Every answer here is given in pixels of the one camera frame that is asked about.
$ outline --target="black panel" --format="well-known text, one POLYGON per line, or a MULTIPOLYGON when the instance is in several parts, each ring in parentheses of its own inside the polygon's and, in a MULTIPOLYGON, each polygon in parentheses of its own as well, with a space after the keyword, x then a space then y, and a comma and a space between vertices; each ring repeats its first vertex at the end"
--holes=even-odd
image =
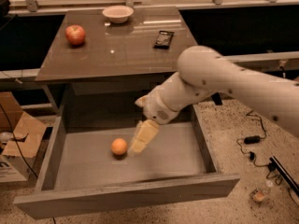
POLYGON ((200 45, 222 55, 299 50, 299 6, 181 10, 200 45))
POLYGON ((0 70, 39 68, 63 18, 7 15, 0 20, 0 70))

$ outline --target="cardboard box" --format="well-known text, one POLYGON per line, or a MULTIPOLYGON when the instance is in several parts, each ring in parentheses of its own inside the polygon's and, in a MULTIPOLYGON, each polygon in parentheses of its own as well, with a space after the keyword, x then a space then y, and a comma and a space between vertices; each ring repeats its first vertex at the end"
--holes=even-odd
MULTIPOLYGON (((11 92, 0 92, 0 133, 14 130, 23 157, 33 167, 36 154, 47 126, 22 111, 11 92)), ((15 140, 5 145, 0 155, 0 183, 26 181, 31 174, 23 160, 15 140)))

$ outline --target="orange ball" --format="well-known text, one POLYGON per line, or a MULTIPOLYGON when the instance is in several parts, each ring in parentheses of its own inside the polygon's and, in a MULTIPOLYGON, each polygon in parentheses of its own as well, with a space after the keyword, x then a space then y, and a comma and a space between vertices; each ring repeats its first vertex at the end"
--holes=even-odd
POLYGON ((114 153, 115 155, 122 155, 127 151, 127 149, 128 144, 122 138, 115 139, 111 144, 112 153, 114 153))

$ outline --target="red apple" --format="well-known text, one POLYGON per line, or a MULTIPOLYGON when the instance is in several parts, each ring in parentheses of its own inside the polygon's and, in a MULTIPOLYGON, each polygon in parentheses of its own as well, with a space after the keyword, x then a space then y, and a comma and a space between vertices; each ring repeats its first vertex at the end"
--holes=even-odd
POLYGON ((74 46, 78 46, 84 43, 85 31, 83 27, 79 25, 70 25, 65 29, 65 37, 68 42, 74 46))

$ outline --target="cardboard flap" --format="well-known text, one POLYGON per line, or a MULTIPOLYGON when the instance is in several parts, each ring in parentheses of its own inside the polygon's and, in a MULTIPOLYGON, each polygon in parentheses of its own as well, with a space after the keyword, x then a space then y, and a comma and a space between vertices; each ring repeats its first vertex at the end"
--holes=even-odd
POLYGON ((0 132, 11 132, 7 117, 14 129, 20 120, 22 109, 11 92, 0 92, 0 105, 0 132))
MULTIPOLYGON (((27 135, 24 142, 18 141, 21 153, 25 158, 33 158, 36 156, 46 129, 47 125, 26 112, 22 112, 14 134, 16 137, 25 137, 27 135)), ((15 141, 8 141, 2 155, 19 157, 21 153, 15 141)))

